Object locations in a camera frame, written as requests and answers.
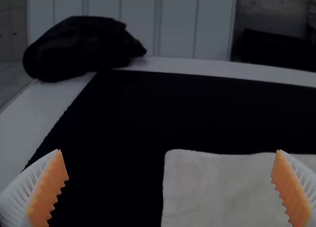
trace black fabric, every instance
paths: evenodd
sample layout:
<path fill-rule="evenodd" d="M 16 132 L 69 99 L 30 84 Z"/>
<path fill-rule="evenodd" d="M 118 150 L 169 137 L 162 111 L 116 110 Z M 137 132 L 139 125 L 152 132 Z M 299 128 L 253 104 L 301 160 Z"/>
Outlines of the black fabric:
<path fill-rule="evenodd" d="M 147 51 L 125 28 L 111 18 L 67 18 L 27 48 L 23 66 L 31 77 L 48 82 L 126 67 Z"/>
<path fill-rule="evenodd" d="M 27 166 L 61 149 L 70 180 L 50 227 L 160 226 L 172 149 L 315 153 L 316 90 L 208 76 L 98 73 Z"/>
<path fill-rule="evenodd" d="M 245 29 L 240 58 L 243 62 L 316 71 L 315 48 L 301 38 Z"/>

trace white platform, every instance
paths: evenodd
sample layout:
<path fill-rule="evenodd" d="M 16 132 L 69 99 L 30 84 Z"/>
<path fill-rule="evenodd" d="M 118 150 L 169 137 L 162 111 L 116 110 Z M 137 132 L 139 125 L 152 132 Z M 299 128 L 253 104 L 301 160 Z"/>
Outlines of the white platform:
<path fill-rule="evenodd" d="M 220 61 L 152 57 L 140 59 L 123 70 L 220 76 L 316 88 L 315 73 Z M 21 172 L 94 75 L 55 84 L 38 81 L 0 114 L 0 191 Z"/>

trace floor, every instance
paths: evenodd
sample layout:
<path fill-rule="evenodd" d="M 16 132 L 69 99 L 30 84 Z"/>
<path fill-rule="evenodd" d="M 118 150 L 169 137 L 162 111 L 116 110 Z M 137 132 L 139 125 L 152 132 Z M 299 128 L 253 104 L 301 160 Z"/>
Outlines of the floor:
<path fill-rule="evenodd" d="M 0 64 L 0 113 L 32 82 L 22 63 Z"/>

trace white towel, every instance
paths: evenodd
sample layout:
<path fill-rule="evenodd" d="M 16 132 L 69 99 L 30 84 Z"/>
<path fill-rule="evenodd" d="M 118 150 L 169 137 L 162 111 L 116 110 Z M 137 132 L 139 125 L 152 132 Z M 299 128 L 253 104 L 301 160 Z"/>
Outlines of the white towel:
<path fill-rule="evenodd" d="M 316 171 L 316 155 L 294 155 Z M 165 156 L 162 227 L 290 227 L 271 183 L 274 153 Z"/>

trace black rug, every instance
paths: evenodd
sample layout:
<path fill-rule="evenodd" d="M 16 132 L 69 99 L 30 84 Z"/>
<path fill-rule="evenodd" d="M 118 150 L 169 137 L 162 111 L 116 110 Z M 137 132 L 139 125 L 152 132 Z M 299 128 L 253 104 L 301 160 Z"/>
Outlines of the black rug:
<path fill-rule="evenodd" d="M 50 227 L 160 226 L 172 149 L 316 153 L 314 88 L 163 73 L 99 73 L 27 166 L 61 149 L 70 180 Z"/>

